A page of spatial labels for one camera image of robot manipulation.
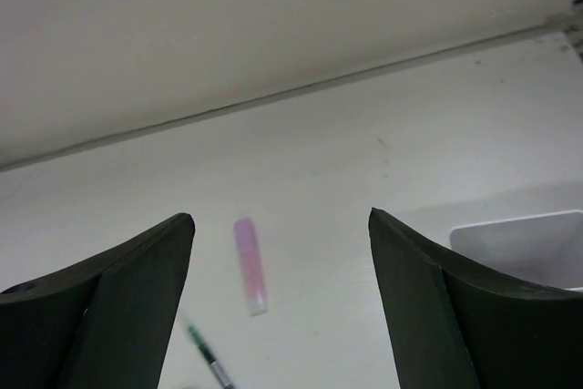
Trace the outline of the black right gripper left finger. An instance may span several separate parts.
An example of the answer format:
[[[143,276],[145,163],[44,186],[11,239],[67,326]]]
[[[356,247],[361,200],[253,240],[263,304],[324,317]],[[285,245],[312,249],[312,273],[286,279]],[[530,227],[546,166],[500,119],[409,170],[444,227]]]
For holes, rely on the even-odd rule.
[[[176,214],[3,291],[2,387],[158,387],[194,235],[192,217]]]

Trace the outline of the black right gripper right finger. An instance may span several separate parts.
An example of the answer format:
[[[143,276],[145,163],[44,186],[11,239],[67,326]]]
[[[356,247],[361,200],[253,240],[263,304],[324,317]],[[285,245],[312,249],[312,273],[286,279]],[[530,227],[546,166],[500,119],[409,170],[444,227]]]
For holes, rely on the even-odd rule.
[[[368,230],[403,388],[579,388],[582,295],[493,270],[384,210]]]

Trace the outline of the purple pink highlighter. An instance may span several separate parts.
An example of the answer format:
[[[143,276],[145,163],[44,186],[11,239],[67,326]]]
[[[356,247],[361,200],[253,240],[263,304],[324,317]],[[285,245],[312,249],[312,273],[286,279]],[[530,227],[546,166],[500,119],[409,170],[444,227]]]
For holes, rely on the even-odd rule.
[[[250,218],[237,220],[233,232],[250,316],[264,314],[268,311],[267,292],[254,223]]]

